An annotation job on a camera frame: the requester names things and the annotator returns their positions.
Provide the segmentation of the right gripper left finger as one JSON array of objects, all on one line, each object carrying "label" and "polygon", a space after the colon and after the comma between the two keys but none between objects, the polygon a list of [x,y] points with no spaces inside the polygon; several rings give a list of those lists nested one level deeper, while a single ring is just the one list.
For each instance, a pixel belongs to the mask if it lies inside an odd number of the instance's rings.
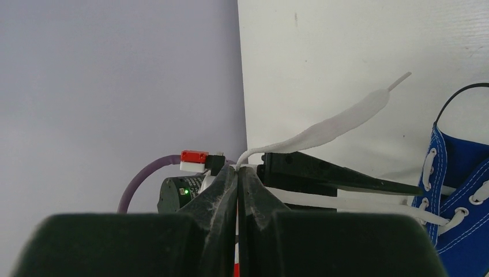
[{"label": "right gripper left finger", "polygon": [[165,214],[60,214],[24,246],[13,276],[232,276],[236,171]]}]

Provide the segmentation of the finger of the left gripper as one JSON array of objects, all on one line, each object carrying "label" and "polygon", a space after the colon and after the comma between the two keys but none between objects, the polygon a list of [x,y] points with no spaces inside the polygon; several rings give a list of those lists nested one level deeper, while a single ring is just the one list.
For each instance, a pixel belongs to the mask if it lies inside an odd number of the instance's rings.
[{"label": "finger of the left gripper", "polygon": [[290,192],[337,196],[338,190],[399,196],[420,196],[417,186],[374,178],[313,156],[265,153],[258,165],[263,185]]}]

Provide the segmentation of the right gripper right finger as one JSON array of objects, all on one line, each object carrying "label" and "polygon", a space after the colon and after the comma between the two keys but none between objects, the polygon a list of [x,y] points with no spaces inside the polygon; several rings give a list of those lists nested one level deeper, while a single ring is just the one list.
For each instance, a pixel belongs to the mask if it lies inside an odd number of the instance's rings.
[{"label": "right gripper right finger", "polygon": [[253,169],[237,180],[241,276],[446,276],[407,216],[293,211]]}]

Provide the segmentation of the blue sneaker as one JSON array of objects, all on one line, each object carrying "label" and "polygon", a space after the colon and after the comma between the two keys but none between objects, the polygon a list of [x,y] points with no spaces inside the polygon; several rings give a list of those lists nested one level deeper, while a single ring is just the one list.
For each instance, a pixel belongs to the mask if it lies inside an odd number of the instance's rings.
[{"label": "blue sneaker", "polygon": [[434,126],[412,206],[452,221],[424,228],[449,276],[488,274],[488,145]]}]

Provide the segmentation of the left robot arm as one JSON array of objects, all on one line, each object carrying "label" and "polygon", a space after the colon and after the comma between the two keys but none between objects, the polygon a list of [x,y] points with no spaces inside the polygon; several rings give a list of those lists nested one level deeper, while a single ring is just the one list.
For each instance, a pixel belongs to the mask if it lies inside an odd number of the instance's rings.
[{"label": "left robot arm", "polygon": [[[263,185],[269,188],[333,197],[337,196],[338,190],[399,196],[422,194],[417,186],[370,177],[301,152],[265,153],[262,160],[264,162],[257,166],[256,173]],[[177,161],[182,171],[193,175],[163,181],[157,204],[159,213],[183,208],[199,195],[205,185],[214,181],[224,166],[231,165],[223,155],[199,151],[183,151]]]}]

